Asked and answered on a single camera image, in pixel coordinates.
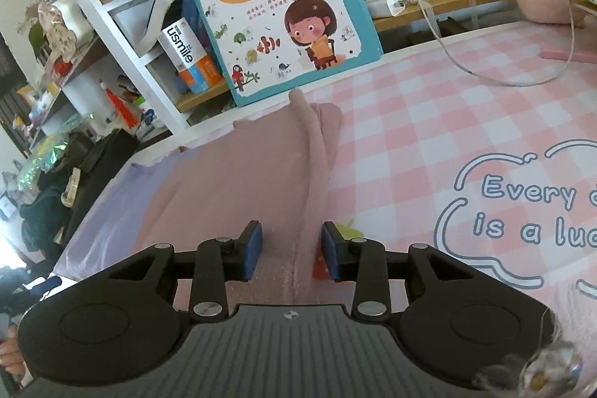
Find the person left hand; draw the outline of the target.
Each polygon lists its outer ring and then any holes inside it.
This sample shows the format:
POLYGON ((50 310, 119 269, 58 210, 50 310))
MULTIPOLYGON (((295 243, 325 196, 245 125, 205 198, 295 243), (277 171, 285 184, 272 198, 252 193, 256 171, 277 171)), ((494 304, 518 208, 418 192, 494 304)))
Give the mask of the person left hand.
POLYGON ((0 365, 8 374, 13 376, 21 376, 26 371, 18 346, 17 327, 14 324, 8 327, 7 336, 4 341, 1 341, 0 365))

